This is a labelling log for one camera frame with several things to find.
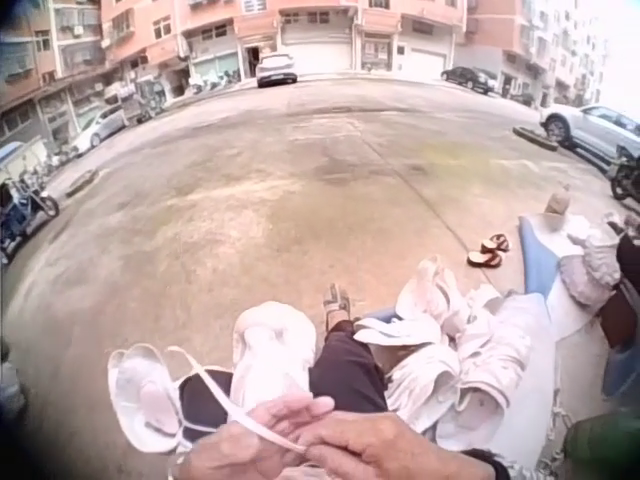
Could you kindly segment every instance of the white suv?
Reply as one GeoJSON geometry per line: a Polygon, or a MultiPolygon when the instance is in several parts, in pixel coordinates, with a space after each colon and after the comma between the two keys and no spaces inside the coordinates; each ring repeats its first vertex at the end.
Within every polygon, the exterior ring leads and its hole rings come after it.
{"type": "Polygon", "coordinates": [[[540,125],[565,148],[581,148],[609,161],[640,156],[640,121],[605,105],[551,105],[542,111],[540,125]]]}

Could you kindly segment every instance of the black pants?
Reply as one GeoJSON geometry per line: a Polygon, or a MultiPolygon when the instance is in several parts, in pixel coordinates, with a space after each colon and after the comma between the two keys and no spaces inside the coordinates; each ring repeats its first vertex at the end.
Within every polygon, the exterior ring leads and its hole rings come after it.
{"type": "MultiPolygon", "coordinates": [[[[354,413],[387,411],[384,374],[376,365],[371,349],[353,339],[353,323],[336,324],[325,338],[316,363],[309,369],[309,389],[314,396],[329,396],[336,410],[354,413]]],[[[231,390],[231,372],[211,370],[209,376],[225,390],[231,390]]],[[[227,421],[227,413],[198,375],[180,386],[180,403],[185,419],[195,425],[217,428],[227,421]]],[[[184,429],[185,439],[194,442],[205,432],[184,429]]]]}

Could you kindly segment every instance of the black car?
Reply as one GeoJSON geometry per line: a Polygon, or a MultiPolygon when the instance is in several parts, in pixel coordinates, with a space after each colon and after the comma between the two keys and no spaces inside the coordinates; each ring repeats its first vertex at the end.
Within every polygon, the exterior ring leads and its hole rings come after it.
{"type": "Polygon", "coordinates": [[[442,72],[441,78],[447,82],[464,85],[470,90],[479,90],[485,95],[495,89],[495,80],[479,68],[454,67],[442,72]]]}

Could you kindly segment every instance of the building facade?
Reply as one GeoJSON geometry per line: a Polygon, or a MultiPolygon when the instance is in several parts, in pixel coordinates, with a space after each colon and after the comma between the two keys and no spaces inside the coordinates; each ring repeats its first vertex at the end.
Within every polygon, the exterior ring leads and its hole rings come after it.
{"type": "Polygon", "coordinates": [[[535,103],[597,101],[606,41],[589,0],[468,0],[456,64],[484,68],[499,93],[535,103]]]}
{"type": "Polygon", "coordinates": [[[30,0],[0,36],[0,145],[64,143],[103,107],[98,0],[30,0]]]}
{"type": "Polygon", "coordinates": [[[300,74],[383,69],[438,78],[465,25],[464,0],[114,0],[103,46],[131,78],[162,77],[169,96],[190,76],[255,76],[287,51],[300,74]]]}

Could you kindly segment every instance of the leg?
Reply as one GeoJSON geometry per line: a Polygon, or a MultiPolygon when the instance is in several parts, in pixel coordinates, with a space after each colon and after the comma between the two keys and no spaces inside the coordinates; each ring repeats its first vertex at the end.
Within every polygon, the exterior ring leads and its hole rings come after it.
{"type": "Polygon", "coordinates": [[[371,349],[353,339],[348,297],[333,285],[329,297],[325,300],[325,345],[309,370],[311,392],[332,397],[337,410],[386,412],[384,374],[376,365],[371,349]]]}

